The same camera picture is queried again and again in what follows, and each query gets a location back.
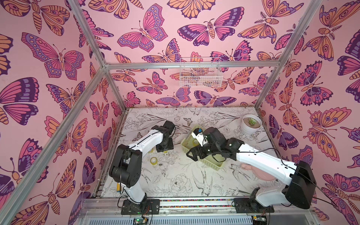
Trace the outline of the green plastic storage basket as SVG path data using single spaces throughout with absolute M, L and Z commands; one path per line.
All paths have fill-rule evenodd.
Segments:
M 202 162 L 205 166 L 215 170 L 219 171 L 225 162 L 225 158 L 221 155 L 215 155 L 212 157 L 212 155 L 206 155 L 203 151 L 203 147 L 201 144 L 205 144 L 202 140 L 201 143 L 193 137 L 194 131 L 203 131 L 203 127 L 196 124 L 187 134 L 187 136 L 181 141 L 181 148 L 183 152 L 190 156 L 190 159 L 196 159 L 197 161 Z

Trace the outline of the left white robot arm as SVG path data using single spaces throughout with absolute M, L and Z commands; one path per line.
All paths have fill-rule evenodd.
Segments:
M 165 121 L 155 125 L 144 137 L 129 144 L 119 144 L 109 167 L 109 176 L 123 187 L 128 200 L 141 204 L 147 198 L 140 185 L 143 157 L 152 149 L 165 152 L 174 149 L 172 135 L 175 125 Z

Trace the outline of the yellow tape roll three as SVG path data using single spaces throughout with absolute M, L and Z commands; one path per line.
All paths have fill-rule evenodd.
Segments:
M 150 158 L 150 163 L 155 166 L 158 164 L 158 159 L 156 157 L 151 157 Z

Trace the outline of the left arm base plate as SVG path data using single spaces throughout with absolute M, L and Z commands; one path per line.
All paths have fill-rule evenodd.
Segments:
M 121 207 L 122 215 L 158 215 L 160 210 L 159 199 L 147 199 L 136 204 L 130 200 L 124 200 Z

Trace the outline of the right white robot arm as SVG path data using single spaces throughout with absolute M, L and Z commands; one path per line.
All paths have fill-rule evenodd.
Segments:
M 190 135 L 198 142 L 198 145 L 187 152 L 190 159 L 197 161 L 207 156 L 221 155 L 256 167 L 281 182 L 277 187 L 254 189 L 251 195 L 254 203 L 262 207 L 289 203 L 300 209 L 310 208 L 317 184 L 307 162 L 284 161 L 264 150 L 257 150 L 240 139 L 227 139 L 215 127 L 206 130 L 195 128 Z

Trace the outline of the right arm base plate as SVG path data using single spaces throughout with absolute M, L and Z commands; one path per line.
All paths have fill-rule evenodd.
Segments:
M 255 199 L 250 198 L 235 198 L 232 206 L 235 208 L 236 213 L 262 214 L 275 212 L 272 206 L 262 206 Z

